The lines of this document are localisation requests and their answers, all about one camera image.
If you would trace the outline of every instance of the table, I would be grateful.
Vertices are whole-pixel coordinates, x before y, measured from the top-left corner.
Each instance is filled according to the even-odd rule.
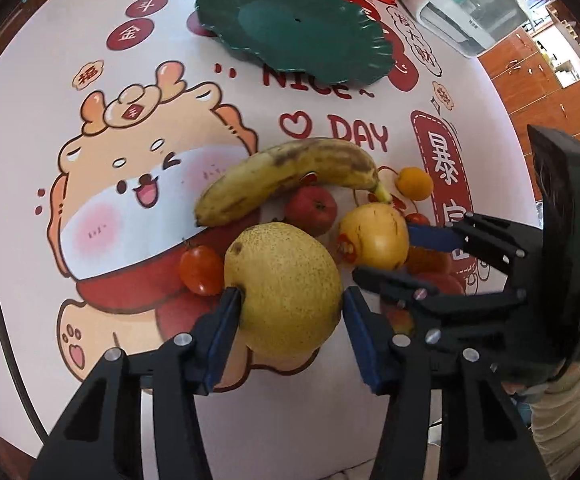
[[[371,153],[406,213],[445,222],[475,210],[536,223],[521,149],[480,63],[400,5],[351,1],[393,44],[395,68],[367,88],[232,57],[199,29],[195,0],[49,0],[7,47],[0,301],[46,431],[102,351],[155,348],[208,309],[174,284],[173,262],[183,239],[220,247],[236,236],[200,232],[193,203],[257,149],[339,137]],[[415,205],[395,190],[392,177],[405,166],[433,175],[431,200]],[[335,197],[340,214],[369,199],[345,189]],[[241,228],[278,211],[273,203]],[[465,254],[454,260],[469,292],[504,282]],[[343,325],[313,362],[270,362],[240,348],[223,383],[231,391],[197,402],[215,479],[314,480],[374,456],[386,400],[361,383]],[[148,395],[143,408],[153,478]],[[1,343],[0,435],[30,454],[41,447]]]

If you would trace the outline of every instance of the white container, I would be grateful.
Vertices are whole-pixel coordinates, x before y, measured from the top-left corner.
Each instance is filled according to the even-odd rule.
[[[401,0],[417,22],[465,57],[480,56],[528,20],[524,0]]]

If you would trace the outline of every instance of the green tray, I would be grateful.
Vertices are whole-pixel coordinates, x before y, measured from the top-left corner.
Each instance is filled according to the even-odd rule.
[[[196,0],[196,10],[225,46],[280,72],[370,84],[394,64],[381,25],[346,0]]]

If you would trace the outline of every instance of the screw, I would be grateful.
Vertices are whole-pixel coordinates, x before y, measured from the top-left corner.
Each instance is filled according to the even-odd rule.
[[[425,288],[417,288],[412,297],[417,301],[425,300],[427,298],[427,290]]]
[[[410,339],[405,334],[395,334],[394,337],[392,337],[392,344],[399,348],[406,348],[410,344]]]
[[[479,360],[481,356],[474,348],[466,348],[464,350],[464,359],[470,363],[475,363]]]
[[[441,339],[441,331],[438,328],[432,328],[425,334],[425,342],[429,345],[436,345]]]
[[[121,355],[121,349],[116,346],[114,348],[107,349],[105,354],[103,354],[106,361],[116,361],[119,357],[121,357]]]
[[[192,342],[192,336],[187,332],[182,332],[174,336],[174,344],[177,346],[188,346]]]

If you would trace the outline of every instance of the banana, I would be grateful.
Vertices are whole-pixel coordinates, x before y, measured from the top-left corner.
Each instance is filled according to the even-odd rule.
[[[195,206],[196,224],[228,224],[254,211],[271,196],[297,187],[314,173],[319,184],[373,192],[380,202],[391,195],[379,182],[374,160],[346,140],[291,140],[255,153],[205,189]]]

